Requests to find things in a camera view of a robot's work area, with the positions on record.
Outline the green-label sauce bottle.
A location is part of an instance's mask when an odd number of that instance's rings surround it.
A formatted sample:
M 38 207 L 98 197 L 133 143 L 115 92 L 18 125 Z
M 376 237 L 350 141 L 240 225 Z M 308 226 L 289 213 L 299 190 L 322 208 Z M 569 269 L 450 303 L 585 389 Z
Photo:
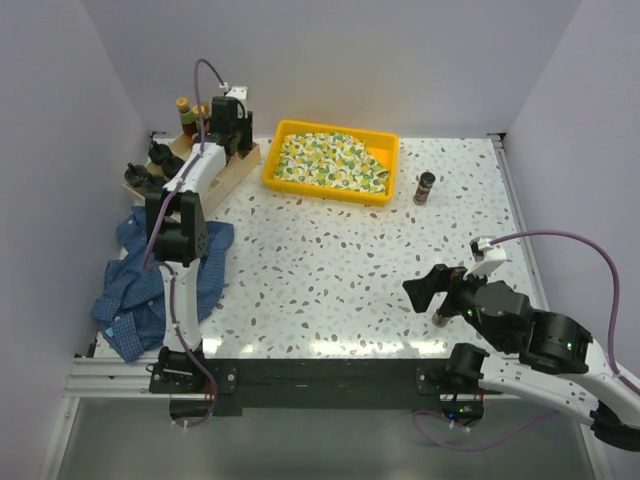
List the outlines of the green-label sauce bottle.
M 176 107 L 178 109 L 183 134 L 190 140 L 193 140 L 193 136 L 198 133 L 198 126 L 189 99 L 187 97 L 177 98 Z

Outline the clear shaker jar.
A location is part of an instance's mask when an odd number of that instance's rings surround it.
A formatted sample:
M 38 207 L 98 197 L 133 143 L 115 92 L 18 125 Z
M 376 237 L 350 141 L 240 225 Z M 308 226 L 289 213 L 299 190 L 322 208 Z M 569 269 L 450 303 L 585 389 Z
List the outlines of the clear shaker jar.
M 161 191 L 166 184 L 166 179 L 162 176 L 152 176 L 145 180 L 144 190 L 146 192 Z
M 181 170 L 184 161 L 177 156 L 167 157 L 161 164 L 163 175 L 168 179 L 173 179 Z
M 161 166 L 164 161 L 170 159 L 173 153 L 170 147 L 166 144 L 160 144 L 155 140 L 152 140 L 148 149 L 148 157 L 152 164 Z
M 141 188 L 149 178 L 149 171 L 144 165 L 128 163 L 124 172 L 125 182 L 132 188 Z

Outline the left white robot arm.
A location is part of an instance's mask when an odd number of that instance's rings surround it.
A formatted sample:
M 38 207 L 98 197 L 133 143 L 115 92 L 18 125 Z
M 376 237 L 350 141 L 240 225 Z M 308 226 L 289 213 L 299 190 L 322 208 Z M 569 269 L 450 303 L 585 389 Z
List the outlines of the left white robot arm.
M 165 332 L 153 387 L 177 386 L 185 392 L 216 394 L 204 365 L 197 310 L 197 275 L 207 252 L 206 218 L 259 162 L 253 141 L 247 90 L 233 87 L 212 99 L 210 115 L 177 174 L 145 197 L 147 248 L 143 260 L 161 271 Z

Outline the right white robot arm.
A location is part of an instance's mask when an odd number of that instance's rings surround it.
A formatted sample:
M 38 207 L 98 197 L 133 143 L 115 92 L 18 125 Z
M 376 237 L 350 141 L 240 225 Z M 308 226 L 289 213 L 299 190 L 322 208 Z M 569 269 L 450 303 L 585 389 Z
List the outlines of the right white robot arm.
M 443 373 L 452 390 L 518 396 L 574 417 L 610 446 L 638 451 L 639 399 L 578 322 L 463 267 L 437 264 L 402 287 L 417 313 L 444 294 L 439 319 L 461 317 L 489 345 L 454 345 Z

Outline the red sauce bottle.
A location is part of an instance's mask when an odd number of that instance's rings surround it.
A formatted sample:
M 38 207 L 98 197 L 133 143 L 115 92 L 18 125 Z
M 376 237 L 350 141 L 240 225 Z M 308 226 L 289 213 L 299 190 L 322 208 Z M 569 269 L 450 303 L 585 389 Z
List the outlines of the red sauce bottle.
M 201 103 L 197 106 L 194 106 L 192 108 L 192 113 L 195 118 L 195 123 L 196 123 L 198 133 L 201 134 L 202 131 L 208 132 L 209 121 L 211 117 L 211 110 L 210 110 L 209 104 Z

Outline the spice jar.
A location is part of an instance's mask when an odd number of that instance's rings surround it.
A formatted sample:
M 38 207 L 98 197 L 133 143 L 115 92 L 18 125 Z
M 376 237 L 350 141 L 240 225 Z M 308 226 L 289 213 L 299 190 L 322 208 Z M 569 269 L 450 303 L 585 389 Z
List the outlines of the spice jar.
M 441 315 L 438 310 L 436 310 L 432 316 L 432 323 L 437 328 L 445 328 L 451 320 L 451 317 Z
M 436 181 L 436 176 L 430 171 L 425 171 L 421 173 L 416 178 L 416 180 L 417 187 L 413 196 L 413 201 L 416 205 L 422 206 L 425 205 L 428 200 L 433 185 Z

